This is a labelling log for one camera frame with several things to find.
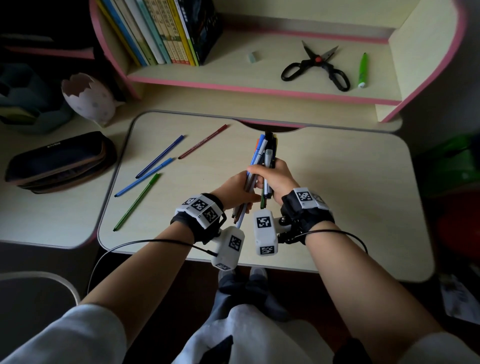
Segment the green marker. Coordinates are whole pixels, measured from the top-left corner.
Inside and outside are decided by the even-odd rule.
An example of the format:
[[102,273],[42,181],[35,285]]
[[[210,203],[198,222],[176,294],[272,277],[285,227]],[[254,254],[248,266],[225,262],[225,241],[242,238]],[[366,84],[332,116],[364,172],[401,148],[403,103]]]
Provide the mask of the green marker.
[[368,54],[364,53],[360,61],[359,88],[364,88],[367,85],[367,71],[368,71]]
[[130,208],[128,209],[128,211],[125,213],[125,215],[123,215],[123,217],[120,219],[119,223],[113,228],[113,231],[117,231],[121,228],[121,226],[124,224],[125,221],[127,221],[127,219],[130,217],[130,215],[132,214],[132,212],[137,208],[137,206],[140,204],[141,200],[145,197],[145,195],[147,194],[147,192],[150,190],[150,188],[152,188],[152,186],[155,184],[155,182],[158,180],[158,178],[160,178],[160,174],[159,173],[155,173],[155,176],[153,176],[153,178],[150,180],[150,182],[148,183],[148,185],[145,187],[145,189],[142,191],[142,193],[140,194],[140,196],[137,197],[137,199],[135,200],[135,202],[133,203],[132,206],[130,206]]

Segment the forearm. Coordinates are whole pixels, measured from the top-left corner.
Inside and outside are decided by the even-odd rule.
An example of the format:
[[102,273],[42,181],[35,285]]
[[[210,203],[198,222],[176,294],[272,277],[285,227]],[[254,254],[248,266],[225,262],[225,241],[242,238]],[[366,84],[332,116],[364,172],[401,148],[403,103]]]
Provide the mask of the forearm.
[[[324,221],[312,230],[338,229]],[[309,234],[312,254],[338,312],[374,362],[396,362],[423,336],[442,331],[425,308],[346,235]]]
[[[180,222],[171,224],[157,239],[194,243],[191,230]],[[130,346],[164,298],[190,249],[172,243],[148,243],[100,282],[81,304],[98,304],[115,313]]]

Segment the black pencil case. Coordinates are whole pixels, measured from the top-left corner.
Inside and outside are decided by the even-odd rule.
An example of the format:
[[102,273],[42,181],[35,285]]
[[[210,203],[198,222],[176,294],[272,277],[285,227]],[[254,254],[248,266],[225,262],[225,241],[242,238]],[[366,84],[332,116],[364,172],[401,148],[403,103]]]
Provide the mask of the black pencil case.
[[116,161],[112,141],[91,132],[13,157],[5,181],[35,194],[61,191],[100,175]]

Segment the red pen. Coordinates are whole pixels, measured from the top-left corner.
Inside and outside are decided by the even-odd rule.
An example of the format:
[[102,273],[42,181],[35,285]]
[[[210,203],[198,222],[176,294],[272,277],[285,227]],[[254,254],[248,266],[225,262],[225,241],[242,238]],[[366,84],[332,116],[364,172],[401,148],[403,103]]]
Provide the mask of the red pen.
[[205,144],[206,142],[208,142],[210,139],[212,139],[214,136],[220,134],[222,131],[224,131],[226,128],[228,128],[228,124],[225,124],[224,126],[222,126],[220,129],[218,129],[216,132],[210,134],[208,137],[206,137],[204,140],[202,140],[201,142],[195,144],[193,147],[191,147],[189,150],[187,150],[185,153],[183,153],[179,159],[182,159],[182,158],[185,158],[187,155],[189,155],[191,152],[193,152],[194,150],[198,149],[199,147],[201,147],[203,144]]

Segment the gray shoe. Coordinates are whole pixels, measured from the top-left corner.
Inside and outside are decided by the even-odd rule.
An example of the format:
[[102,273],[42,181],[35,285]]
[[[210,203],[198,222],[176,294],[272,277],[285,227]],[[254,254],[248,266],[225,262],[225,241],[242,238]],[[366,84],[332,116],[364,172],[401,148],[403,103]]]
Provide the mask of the gray shoe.
[[229,274],[235,274],[235,270],[234,269],[230,269],[230,270],[219,270],[218,271],[218,282],[220,282],[220,280],[225,277],[225,276],[228,276]]
[[267,270],[265,268],[262,268],[262,267],[252,267],[251,270],[250,270],[250,275],[254,275],[254,274],[259,274],[261,276],[264,276],[265,279],[268,279],[268,276],[267,276]]

